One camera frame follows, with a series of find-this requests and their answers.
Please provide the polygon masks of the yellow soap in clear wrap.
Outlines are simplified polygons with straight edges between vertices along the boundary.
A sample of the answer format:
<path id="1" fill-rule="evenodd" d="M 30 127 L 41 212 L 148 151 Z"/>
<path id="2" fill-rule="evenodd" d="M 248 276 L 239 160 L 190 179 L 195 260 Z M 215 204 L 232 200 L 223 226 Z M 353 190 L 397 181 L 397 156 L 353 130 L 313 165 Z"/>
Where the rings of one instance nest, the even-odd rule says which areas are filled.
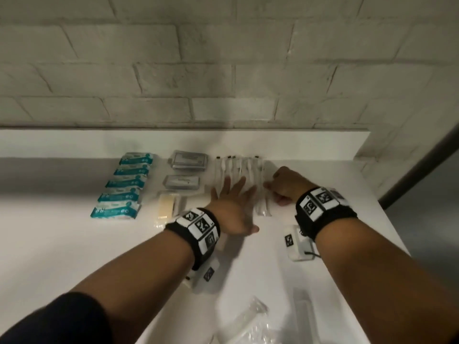
<path id="1" fill-rule="evenodd" d="M 173 221 L 185 210 L 186 196 L 174 191 L 161 191 L 157 199 L 155 227 L 164 229 L 167 223 Z"/>

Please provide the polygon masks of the dark door frame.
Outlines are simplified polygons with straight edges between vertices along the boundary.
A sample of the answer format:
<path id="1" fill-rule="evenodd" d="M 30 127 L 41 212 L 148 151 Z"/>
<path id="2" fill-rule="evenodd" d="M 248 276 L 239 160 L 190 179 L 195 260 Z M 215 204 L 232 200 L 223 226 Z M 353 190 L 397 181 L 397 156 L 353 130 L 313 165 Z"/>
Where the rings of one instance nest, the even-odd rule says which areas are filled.
<path id="1" fill-rule="evenodd" d="M 458 150 L 459 123 L 379 199 L 381 208 L 387 210 Z"/>

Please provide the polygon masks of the large grey flat box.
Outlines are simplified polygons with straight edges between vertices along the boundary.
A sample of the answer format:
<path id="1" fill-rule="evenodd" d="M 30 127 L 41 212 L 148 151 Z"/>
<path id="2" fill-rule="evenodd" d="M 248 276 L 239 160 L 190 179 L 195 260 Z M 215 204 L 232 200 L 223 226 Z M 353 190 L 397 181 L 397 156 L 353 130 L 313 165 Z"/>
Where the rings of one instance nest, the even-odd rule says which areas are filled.
<path id="1" fill-rule="evenodd" d="M 170 159 L 170 166 L 178 171 L 203 172 L 208 166 L 208 155 L 175 150 Z"/>

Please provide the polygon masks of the clear toothbrush packet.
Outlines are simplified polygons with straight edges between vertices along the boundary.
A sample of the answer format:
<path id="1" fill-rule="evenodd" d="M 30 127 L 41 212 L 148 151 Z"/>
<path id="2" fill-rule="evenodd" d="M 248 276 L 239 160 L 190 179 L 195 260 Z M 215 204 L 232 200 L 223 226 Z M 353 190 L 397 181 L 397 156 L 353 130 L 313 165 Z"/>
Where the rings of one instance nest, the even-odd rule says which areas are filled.
<path id="1" fill-rule="evenodd" d="M 260 156 L 255 156 L 255 175 L 257 182 L 257 194 L 256 194 L 256 214 L 258 216 L 271 217 L 271 212 L 268 206 L 268 192 L 264 186 L 265 183 L 265 162 Z"/>

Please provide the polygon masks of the teal white wipes packet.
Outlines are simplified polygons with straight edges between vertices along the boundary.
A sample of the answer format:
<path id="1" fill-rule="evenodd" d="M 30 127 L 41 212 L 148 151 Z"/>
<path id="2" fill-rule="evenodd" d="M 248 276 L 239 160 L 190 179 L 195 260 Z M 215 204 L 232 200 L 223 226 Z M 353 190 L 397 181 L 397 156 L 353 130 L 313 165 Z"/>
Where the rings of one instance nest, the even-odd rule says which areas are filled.
<path id="1" fill-rule="evenodd" d="M 137 217 L 140 205 L 137 202 L 100 202 L 90 214 L 93 219 L 133 220 Z"/>
<path id="2" fill-rule="evenodd" d="M 154 154 L 146 152 L 127 152 L 119 161 L 119 165 L 152 165 Z"/>
<path id="3" fill-rule="evenodd" d="M 113 176 L 105 185 L 105 188 L 137 187 L 143 189 L 148 177 L 144 174 Z"/>
<path id="4" fill-rule="evenodd" d="M 134 175 L 145 175 L 147 176 L 150 172 L 150 165 L 147 163 L 138 163 L 138 164 L 124 164 L 119 165 L 115 172 L 114 176 L 134 176 Z"/>
<path id="5" fill-rule="evenodd" d="M 141 195 L 139 187 L 130 186 L 123 188 L 105 188 L 97 199 L 98 202 L 121 202 L 133 201 L 138 202 Z"/>

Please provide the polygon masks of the crumpled clear plastic wrapper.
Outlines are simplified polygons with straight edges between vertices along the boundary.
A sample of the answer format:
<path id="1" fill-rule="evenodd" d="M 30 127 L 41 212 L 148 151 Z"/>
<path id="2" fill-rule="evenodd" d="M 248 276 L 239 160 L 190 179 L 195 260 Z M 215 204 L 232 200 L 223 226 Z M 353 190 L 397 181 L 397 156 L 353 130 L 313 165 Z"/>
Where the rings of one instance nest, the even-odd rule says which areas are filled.
<path id="1" fill-rule="evenodd" d="M 275 344 L 266 321 L 268 307 L 257 297 L 231 322 L 219 328 L 207 344 Z"/>

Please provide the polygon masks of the black wristband with marker tiles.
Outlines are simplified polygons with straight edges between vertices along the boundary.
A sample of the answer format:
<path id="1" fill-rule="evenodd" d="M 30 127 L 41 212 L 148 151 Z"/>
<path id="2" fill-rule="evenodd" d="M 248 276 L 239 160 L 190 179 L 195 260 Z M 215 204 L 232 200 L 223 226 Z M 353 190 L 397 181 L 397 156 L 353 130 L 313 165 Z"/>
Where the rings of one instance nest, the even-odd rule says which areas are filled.
<path id="1" fill-rule="evenodd" d="M 198 271 L 210 258 L 221 236 L 218 221 L 213 213 L 205 208 L 192 208 L 179 215 L 165 226 L 191 247 L 194 255 L 193 271 Z"/>
<path id="2" fill-rule="evenodd" d="M 297 200 L 295 210 L 301 235 L 313 241 L 330 223 L 358 218 L 349 202 L 335 188 L 317 187 L 305 192 Z"/>

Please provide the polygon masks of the person's left forearm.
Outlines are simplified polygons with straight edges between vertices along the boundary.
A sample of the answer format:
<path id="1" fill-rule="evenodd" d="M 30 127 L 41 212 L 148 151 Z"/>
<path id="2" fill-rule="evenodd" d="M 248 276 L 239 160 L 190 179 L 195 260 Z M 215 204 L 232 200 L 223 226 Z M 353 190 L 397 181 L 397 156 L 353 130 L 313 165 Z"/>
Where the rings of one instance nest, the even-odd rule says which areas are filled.
<path id="1" fill-rule="evenodd" d="M 105 311 L 115 344 L 135 344 L 195 262 L 191 246 L 164 230 L 111 260 L 71 291 Z"/>

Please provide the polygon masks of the person's right forearm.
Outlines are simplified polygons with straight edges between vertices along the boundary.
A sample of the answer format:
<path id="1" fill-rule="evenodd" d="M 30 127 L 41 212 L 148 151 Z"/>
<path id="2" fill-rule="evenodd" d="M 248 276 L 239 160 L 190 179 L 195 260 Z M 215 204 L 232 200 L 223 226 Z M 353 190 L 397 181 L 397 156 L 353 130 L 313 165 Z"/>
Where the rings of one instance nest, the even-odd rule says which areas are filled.
<path id="1" fill-rule="evenodd" d="M 407 253 L 357 218 L 316 236 L 321 258 L 371 344 L 459 344 L 459 306 Z"/>

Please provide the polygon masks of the small grey flat box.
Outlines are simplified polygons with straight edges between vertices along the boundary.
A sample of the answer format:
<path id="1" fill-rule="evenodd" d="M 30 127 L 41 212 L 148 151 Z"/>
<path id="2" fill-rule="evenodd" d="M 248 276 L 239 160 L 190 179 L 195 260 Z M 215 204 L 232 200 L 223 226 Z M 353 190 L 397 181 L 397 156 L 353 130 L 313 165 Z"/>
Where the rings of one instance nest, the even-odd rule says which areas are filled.
<path id="1" fill-rule="evenodd" d="M 167 175 L 163 185 L 169 190 L 196 191 L 200 188 L 200 177 L 198 175 Z"/>

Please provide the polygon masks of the person's left hand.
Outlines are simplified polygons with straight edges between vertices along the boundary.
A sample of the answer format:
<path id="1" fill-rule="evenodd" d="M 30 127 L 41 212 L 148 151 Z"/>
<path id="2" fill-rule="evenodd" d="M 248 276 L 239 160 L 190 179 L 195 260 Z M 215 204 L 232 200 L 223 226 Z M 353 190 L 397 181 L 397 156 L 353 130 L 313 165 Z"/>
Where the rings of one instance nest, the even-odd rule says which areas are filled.
<path id="1" fill-rule="evenodd" d="M 233 198 L 233 185 L 230 178 L 224 180 L 223 189 L 219 194 L 221 207 L 211 209 L 211 202 L 205 207 L 216 217 L 221 232 L 230 236 L 246 236 L 247 228 L 253 223 L 253 197 L 257 192 L 255 186 L 245 191 L 246 200 L 236 200 Z"/>

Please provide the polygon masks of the row of wrapped toothbrushes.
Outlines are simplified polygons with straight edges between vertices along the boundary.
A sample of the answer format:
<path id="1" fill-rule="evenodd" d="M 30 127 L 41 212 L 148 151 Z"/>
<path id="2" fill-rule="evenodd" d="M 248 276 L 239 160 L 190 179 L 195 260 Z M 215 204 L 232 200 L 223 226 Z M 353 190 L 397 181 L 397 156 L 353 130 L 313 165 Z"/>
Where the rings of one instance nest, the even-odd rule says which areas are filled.
<path id="1" fill-rule="evenodd" d="M 259 156 L 217 156 L 214 159 L 214 187 L 217 194 L 223 189 L 225 178 L 235 185 L 242 177 L 246 179 L 243 191 L 255 186 L 262 189 L 263 160 Z"/>

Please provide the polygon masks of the black sleeve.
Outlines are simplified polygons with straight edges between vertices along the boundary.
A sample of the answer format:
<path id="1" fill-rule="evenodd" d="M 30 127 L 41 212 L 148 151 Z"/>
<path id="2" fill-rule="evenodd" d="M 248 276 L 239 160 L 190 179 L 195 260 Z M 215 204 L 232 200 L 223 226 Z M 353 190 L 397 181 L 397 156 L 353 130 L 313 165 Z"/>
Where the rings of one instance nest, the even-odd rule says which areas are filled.
<path id="1" fill-rule="evenodd" d="M 91 296 L 69 292 L 32 312 L 0 344 L 114 344 L 108 316 Z"/>

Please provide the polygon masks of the long clear plastic sleeve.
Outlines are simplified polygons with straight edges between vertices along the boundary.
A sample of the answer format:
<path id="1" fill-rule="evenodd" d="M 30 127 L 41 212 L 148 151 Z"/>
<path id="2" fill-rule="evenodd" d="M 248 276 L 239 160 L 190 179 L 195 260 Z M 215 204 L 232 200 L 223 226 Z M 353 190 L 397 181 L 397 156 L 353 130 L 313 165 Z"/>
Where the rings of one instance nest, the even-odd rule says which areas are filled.
<path id="1" fill-rule="evenodd" d="M 313 303 L 307 290 L 294 288 L 292 296 L 299 344 L 322 344 L 318 335 L 318 326 Z"/>

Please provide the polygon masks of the person's right hand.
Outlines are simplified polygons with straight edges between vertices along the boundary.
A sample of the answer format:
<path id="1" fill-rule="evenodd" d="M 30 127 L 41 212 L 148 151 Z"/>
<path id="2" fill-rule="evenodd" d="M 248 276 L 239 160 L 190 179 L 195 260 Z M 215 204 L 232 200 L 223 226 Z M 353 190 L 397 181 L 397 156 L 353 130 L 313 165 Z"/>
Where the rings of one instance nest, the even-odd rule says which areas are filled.
<path id="1" fill-rule="evenodd" d="M 264 188 L 272 193 L 273 200 L 279 206 L 295 204 L 308 191 L 319 186 L 289 167 L 279 167 L 270 181 L 265 181 Z"/>

